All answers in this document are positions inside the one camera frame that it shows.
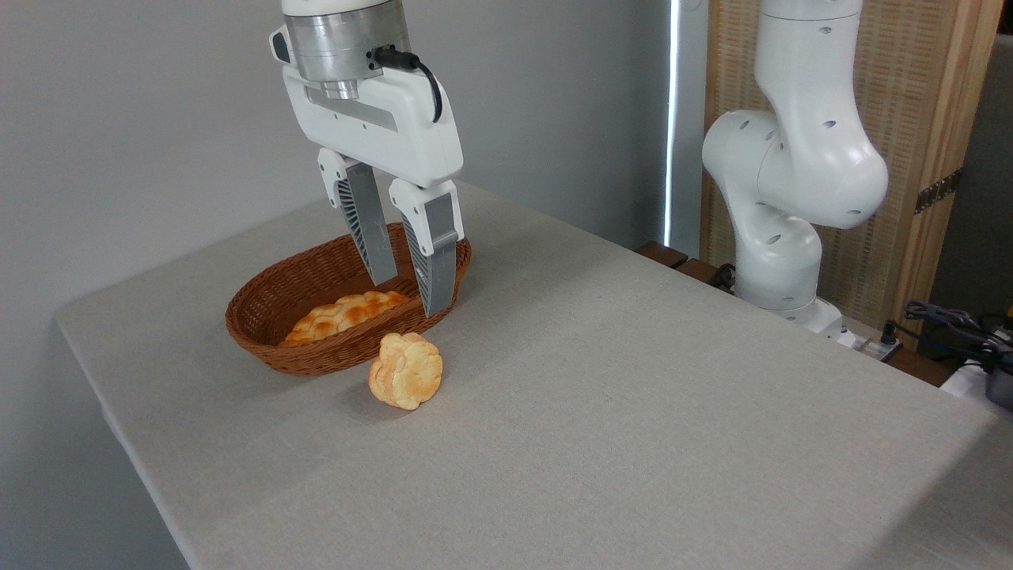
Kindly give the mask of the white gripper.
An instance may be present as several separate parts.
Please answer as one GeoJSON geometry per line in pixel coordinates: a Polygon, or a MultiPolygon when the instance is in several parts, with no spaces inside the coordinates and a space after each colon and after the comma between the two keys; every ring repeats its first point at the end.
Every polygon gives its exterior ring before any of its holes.
{"type": "Polygon", "coordinates": [[[283,66],[282,75],[297,123],[308,140],[325,147],[317,156],[325,191],[343,214],[373,283],[390,281],[398,270],[370,166],[399,177],[389,194],[402,216],[426,315],[449,308],[456,245],[465,234],[458,191],[449,180],[459,176],[463,155],[446,91],[440,89],[442,113],[434,120],[433,90],[423,74],[388,69],[362,80],[355,100],[326,97],[293,66],[283,66]]]}

